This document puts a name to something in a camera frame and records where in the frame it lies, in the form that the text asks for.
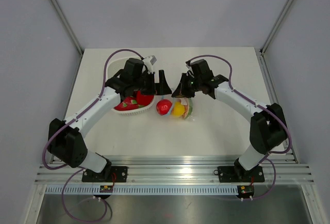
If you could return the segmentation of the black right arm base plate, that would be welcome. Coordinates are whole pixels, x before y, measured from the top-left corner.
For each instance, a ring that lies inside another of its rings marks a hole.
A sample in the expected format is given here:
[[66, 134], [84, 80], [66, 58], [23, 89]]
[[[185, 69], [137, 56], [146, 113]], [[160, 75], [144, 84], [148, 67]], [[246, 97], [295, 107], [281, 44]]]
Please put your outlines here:
[[234, 166], [219, 166], [213, 171], [220, 183], [263, 183], [265, 176], [261, 166], [250, 171], [237, 173]]

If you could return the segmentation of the red watermelon slice toy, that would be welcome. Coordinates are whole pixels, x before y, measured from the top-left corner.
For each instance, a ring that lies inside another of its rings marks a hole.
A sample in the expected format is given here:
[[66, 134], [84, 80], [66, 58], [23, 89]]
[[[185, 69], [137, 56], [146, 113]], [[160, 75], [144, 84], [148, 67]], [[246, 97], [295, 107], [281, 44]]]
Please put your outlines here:
[[193, 112], [193, 101], [191, 98], [181, 98], [181, 104], [185, 108], [182, 118], [186, 120], [191, 116]]

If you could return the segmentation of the clear zip bag blue zipper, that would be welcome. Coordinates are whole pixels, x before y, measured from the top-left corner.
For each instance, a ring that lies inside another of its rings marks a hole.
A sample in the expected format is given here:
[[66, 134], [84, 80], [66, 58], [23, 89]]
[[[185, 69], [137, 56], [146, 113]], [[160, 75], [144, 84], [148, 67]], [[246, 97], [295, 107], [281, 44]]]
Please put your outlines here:
[[160, 116], [186, 120], [193, 113], [193, 101], [190, 98], [166, 98], [162, 96], [156, 104]]

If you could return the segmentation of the red apple toy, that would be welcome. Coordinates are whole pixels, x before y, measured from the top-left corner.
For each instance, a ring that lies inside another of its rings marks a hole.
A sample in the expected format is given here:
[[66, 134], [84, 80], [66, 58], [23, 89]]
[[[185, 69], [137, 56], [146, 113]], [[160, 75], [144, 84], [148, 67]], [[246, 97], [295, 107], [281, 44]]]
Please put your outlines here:
[[156, 104], [156, 111], [159, 115], [166, 115], [172, 107], [172, 102], [168, 99], [162, 99]]

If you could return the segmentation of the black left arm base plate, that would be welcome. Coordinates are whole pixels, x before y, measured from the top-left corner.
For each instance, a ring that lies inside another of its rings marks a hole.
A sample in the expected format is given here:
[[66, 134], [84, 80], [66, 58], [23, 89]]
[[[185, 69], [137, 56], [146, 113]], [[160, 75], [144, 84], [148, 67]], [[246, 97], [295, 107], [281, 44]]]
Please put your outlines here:
[[110, 166], [105, 167], [100, 173], [87, 169], [82, 174], [84, 183], [125, 183], [127, 181], [128, 167]]

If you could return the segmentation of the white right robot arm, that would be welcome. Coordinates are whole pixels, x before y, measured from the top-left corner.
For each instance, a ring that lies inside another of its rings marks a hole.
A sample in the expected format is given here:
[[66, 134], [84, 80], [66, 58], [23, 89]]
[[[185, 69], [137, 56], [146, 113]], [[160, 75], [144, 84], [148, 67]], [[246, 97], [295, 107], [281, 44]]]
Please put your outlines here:
[[240, 181], [247, 180], [274, 148], [289, 138], [288, 128], [280, 105], [262, 104], [236, 90], [230, 77], [214, 75], [201, 56], [186, 62], [189, 71], [181, 75], [174, 98], [193, 98], [202, 92], [238, 112], [250, 124], [250, 145], [234, 162], [234, 175]]

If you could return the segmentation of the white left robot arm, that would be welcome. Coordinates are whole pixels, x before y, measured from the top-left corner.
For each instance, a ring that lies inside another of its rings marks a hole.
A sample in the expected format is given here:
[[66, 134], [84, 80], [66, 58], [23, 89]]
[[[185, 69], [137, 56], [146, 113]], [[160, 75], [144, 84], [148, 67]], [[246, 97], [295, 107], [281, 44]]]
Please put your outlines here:
[[163, 70], [159, 71], [159, 82], [155, 82], [155, 62], [155, 56], [127, 59], [83, 109], [65, 120], [54, 119], [49, 126], [47, 151], [66, 165], [89, 169], [99, 181], [107, 181], [111, 177], [111, 162], [90, 151], [84, 138], [106, 113], [135, 91], [146, 95], [171, 94]]

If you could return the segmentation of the yellow lemon toy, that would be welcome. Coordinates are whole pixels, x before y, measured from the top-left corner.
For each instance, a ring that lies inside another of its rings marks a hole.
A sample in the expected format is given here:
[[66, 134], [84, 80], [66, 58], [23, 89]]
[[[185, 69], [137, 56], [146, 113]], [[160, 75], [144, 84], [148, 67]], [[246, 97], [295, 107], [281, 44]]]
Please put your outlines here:
[[185, 113], [185, 106], [180, 102], [175, 102], [171, 110], [171, 115], [174, 117], [180, 117]]

